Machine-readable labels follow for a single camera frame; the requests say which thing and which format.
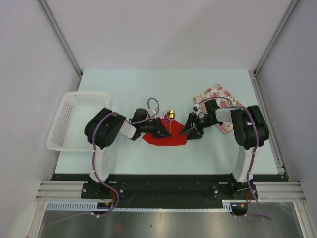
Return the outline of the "red paper napkin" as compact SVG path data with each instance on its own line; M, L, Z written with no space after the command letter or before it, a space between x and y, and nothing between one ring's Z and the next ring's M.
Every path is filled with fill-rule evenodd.
M170 132L170 125L169 122L165 123L163 119L161 119L164 126L168 129ZM150 134L150 127L149 122L146 122L144 125L140 126L140 130L142 133L145 133L143 136L143 139L155 146L181 146L185 145L188 141L187 136L188 135L180 135L180 132L182 131L184 125L180 124L179 122L175 121L172 123L172 137L170 138L154 138Z

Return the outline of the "iridescent fork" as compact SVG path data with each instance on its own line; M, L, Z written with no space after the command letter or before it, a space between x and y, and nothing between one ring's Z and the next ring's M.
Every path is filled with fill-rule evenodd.
M163 120L165 123L169 122L169 111L164 111L163 112Z

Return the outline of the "iridescent spoon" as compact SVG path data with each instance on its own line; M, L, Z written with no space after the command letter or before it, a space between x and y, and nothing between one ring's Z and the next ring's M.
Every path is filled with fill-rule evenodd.
M168 112L168 121L169 121L169 125L170 125L170 133L172 133L172 123L175 120L175 111L174 109L169 110Z

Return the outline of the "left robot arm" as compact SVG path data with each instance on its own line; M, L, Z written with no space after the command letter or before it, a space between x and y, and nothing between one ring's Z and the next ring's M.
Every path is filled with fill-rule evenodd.
M159 117L150 115L142 108L137 108L130 120L108 108L102 108L87 123L84 133L93 147L90 178L95 182L92 192L98 198L104 198L109 194L109 185L104 183L109 177L108 159L104 158L104 150L113 144L118 135L133 141L143 133L149 133L154 138L172 137Z

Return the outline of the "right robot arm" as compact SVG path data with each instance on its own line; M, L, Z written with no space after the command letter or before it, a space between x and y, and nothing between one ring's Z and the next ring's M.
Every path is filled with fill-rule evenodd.
M255 195L253 185L253 169L259 148L269 139L269 129L257 105L226 106L221 108L216 98L203 100L206 112L199 109L199 105L189 113L181 135L187 135L188 140L200 139L204 129L223 125L229 122L233 126L233 133L239 152L237 162L230 175L228 192L234 199L240 199L247 192Z

